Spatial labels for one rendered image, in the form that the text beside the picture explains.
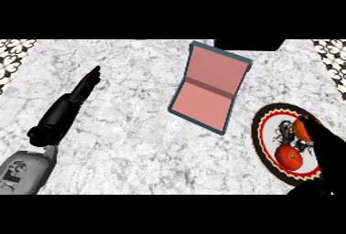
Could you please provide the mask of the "patterned round plate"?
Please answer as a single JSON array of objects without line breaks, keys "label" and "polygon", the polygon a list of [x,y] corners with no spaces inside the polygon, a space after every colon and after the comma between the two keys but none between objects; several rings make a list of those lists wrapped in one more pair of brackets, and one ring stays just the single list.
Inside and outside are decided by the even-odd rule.
[{"label": "patterned round plate", "polygon": [[[275,177],[291,186],[307,180],[322,180],[322,172],[313,152],[313,143],[301,141],[291,132],[291,124],[300,115],[310,113],[286,103],[263,106],[252,118],[251,139],[258,159]],[[289,145],[303,157],[303,165],[291,171],[275,160],[275,149],[281,144]]]}]

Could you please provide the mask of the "pink box with teal rim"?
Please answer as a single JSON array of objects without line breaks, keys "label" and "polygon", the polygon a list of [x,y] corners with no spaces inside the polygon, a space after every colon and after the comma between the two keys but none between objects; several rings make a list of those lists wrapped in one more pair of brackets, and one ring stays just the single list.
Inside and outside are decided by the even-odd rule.
[{"label": "pink box with teal rim", "polygon": [[223,135],[236,93],[252,60],[196,41],[167,111]]}]

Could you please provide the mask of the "red tomato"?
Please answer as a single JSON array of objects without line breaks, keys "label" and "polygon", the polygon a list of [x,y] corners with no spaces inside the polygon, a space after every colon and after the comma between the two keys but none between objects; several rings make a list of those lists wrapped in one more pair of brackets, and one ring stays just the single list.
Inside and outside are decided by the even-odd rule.
[{"label": "red tomato", "polygon": [[281,144],[275,149],[275,160],[279,165],[295,171],[303,165],[303,157],[297,150],[286,144]]}]

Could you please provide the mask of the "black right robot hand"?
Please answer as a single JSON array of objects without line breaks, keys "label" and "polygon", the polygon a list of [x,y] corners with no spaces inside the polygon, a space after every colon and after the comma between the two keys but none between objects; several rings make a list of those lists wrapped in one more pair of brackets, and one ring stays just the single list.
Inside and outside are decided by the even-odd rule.
[{"label": "black right robot hand", "polygon": [[288,194],[291,196],[346,196],[346,142],[313,117],[300,116],[298,119],[313,142],[322,180],[307,180]]}]

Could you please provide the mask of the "orange round fruit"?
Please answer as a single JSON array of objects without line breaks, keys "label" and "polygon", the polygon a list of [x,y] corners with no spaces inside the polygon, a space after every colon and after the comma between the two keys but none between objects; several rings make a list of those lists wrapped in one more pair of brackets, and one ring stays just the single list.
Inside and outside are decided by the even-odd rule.
[{"label": "orange round fruit", "polygon": [[291,132],[294,136],[304,142],[310,143],[312,140],[307,136],[306,127],[300,119],[295,119],[291,124]]}]

